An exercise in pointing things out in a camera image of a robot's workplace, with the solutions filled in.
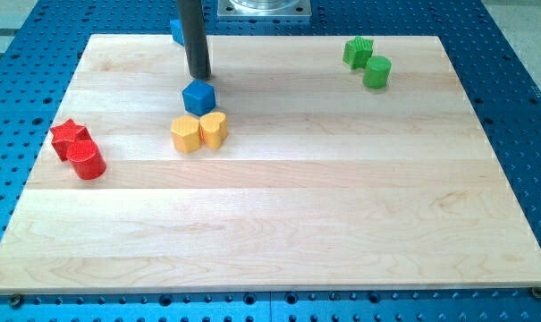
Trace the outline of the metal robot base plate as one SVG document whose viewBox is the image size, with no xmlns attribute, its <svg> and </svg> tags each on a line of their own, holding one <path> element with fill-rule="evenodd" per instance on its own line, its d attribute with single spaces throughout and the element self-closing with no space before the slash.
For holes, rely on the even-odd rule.
<svg viewBox="0 0 541 322">
<path fill-rule="evenodd" d="M 219 0 L 217 16 L 224 19 L 309 18 L 310 0 Z"/>
</svg>

